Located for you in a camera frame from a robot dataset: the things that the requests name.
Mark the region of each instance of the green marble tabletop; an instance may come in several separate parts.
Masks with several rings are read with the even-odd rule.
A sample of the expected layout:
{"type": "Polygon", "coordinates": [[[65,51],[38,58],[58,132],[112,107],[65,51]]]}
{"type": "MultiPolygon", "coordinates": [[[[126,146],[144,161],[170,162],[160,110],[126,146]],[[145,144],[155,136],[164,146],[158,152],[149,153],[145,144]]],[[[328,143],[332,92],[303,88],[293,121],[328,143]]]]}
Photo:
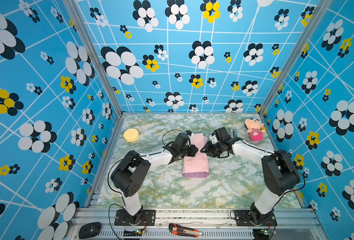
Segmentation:
{"type": "MultiPolygon", "coordinates": [[[[190,130],[209,136],[220,127],[235,128],[238,137],[266,149],[274,149],[264,133],[258,143],[251,141],[244,120],[259,118],[258,114],[127,114],[109,168],[130,150],[138,153],[158,151],[163,146],[161,138],[172,129],[190,130]],[[124,131],[136,128],[139,139],[127,142],[124,131]]],[[[168,133],[165,143],[173,141],[178,131],[168,133]]],[[[247,158],[231,155],[217,159],[208,157],[207,178],[182,176],[184,160],[158,166],[149,170],[138,191],[144,208],[250,208],[265,188],[261,166],[247,158]]],[[[122,205],[119,194],[109,189],[107,178],[101,188],[96,207],[122,205]]],[[[289,193],[277,204],[278,208],[301,208],[294,193],[289,193]]]]}

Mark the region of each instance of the stuffed toy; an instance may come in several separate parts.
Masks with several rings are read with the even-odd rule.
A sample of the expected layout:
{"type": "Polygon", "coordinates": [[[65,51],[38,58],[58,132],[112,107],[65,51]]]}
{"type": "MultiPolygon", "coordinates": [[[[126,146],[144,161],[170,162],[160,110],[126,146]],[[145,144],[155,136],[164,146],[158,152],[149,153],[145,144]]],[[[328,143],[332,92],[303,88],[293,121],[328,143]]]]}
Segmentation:
{"type": "Polygon", "coordinates": [[[261,122],[260,119],[257,118],[248,118],[245,120],[245,127],[247,127],[247,133],[249,133],[249,137],[252,141],[261,141],[264,136],[263,132],[266,132],[265,129],[261,129],[264,127],[264,123],[261,122]]]}

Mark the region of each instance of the blue patterned wall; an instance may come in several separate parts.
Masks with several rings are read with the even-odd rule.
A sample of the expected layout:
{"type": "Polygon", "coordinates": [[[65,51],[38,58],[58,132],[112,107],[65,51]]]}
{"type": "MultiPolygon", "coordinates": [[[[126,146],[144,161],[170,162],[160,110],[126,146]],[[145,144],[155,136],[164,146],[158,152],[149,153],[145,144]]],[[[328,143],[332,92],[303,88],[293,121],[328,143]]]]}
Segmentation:
{"type": "Polygon", "coordinates": [[[354,240],[354,1],[332,2],[263,116],[328,238],[354,240]]]}
{"type": "Polygon", "coordinates": [[[254,112],[318,0],[77,4],[123,111],[254,112]]]}
{"type": "Polygon", "coordinates": [[[0,239],[62,239],[115,125],[76,30],[62,1],[0,2],[0,239]]]}

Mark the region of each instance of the round yellow sponge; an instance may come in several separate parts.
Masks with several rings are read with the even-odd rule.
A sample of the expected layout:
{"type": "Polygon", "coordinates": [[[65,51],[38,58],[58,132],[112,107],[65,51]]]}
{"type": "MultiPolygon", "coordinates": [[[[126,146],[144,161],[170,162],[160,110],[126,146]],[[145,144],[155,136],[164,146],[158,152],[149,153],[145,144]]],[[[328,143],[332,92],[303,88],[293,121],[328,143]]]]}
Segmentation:
{"type": "Polygon", "coordinates": [[[124,132],[124,138],[127,142],[135,142],[138,140],[138,131],[135,128],[129,128],[124,132]]]}

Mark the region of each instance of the folded pink towel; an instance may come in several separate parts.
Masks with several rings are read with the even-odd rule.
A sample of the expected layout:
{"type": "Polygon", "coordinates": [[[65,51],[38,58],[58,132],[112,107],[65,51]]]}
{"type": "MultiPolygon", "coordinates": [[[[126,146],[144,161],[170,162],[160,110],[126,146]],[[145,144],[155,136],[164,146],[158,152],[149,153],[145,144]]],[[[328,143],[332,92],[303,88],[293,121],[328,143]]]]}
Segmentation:
{"type": "Polygon", "coordinates": [[[208,138],[204,137],[202,133],[193,135],[191,144],[198,148],[198,152],[194,157],[184,158],[184,168],[182,170],[184,177],[206,178],[209,176],[208,158],[205,153],[200,152],[207,141],[208,138]]]}

